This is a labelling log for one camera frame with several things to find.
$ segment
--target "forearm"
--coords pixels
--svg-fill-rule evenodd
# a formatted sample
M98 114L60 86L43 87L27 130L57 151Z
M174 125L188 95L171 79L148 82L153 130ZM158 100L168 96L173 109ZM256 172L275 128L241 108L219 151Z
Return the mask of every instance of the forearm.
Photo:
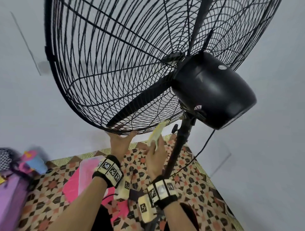
M106 181L94 177L82 194L50 225L48 231L90 231L106 189Z
M170 230L197 231L178 201L166 206L164 208L164 213Z

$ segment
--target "fan pole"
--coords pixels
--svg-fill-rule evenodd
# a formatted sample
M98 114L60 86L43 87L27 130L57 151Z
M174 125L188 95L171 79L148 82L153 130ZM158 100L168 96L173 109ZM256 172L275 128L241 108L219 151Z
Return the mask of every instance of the fan pole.
M195 122L196 118L194 117L194 115L188 112L183 113L182 124L177 132L177 140L170 155L170 159L168 160L167 167L165 169L164 177L166 179L170 177L174 169L175 163L177 162L177 159L179 157L179 154L184 144L187 142L191 129L195 125Z

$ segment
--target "person's left hand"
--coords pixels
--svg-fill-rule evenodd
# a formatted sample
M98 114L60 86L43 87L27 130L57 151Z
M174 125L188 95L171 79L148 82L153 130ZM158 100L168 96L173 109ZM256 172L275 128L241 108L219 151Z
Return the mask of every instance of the person's left hand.
M114 155L119 162L122 162L126 152L128 151L131 140L138 132L132 131L126 137L121 137L120 135L114 133L106 133L110 137L111 155Z

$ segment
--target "pink dustpan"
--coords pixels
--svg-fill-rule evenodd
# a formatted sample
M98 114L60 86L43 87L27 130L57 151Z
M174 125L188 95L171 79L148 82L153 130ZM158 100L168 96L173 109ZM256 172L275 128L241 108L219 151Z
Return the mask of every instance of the pink dustpan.
M94 168L97 166L97 164L104 159L104 156L95 156L89 159L85 159L80 163L79 168L75 171L75 173L70 177L68 182L63 187L63 192L69 201L71 203L74 201L78 195L80 195L85 188L90 184L92 180L92 174ZM113 195L115 191L115 188L108 188L105 192L102 205L106 205L108 202L113 200ZM129 207L128 207L128 201L123 201L117 203L119 207L119 213L113 214L111 218L111 222L118 218L119 216L126 217L129 213Z

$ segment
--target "fan stand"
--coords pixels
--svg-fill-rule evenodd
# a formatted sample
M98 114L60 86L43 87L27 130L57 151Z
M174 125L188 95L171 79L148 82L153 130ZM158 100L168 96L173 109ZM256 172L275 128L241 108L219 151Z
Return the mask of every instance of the fan stand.
M179 154L180 154L184 144L187 142L191 129L195 125L195 122L196 122L196 118L191 113L184 112L182 117L183 117L182 123L181 123L181 127L178 129L178 132L177 132L177 140L176 140L175 146L172 150L172 153L170 155L170 159L168 160L168 164L165 168L165 171L163 172L164 177L167 179L170 177L170 175L174 169L174 166L177 162L177 159L179 157ZM130 189L129 199L133 200L135 202L138 202L138 198L143 196L144 194L145 193L143 190L136 191L134 189ZM147 224L141 222L142 228L144 228L145 231L154 231L155 227L156 227L156 223L159 221L159 219L162 216L164 216L164 212L157 211L157 217L155 219L153 219L151 222L149 222Z

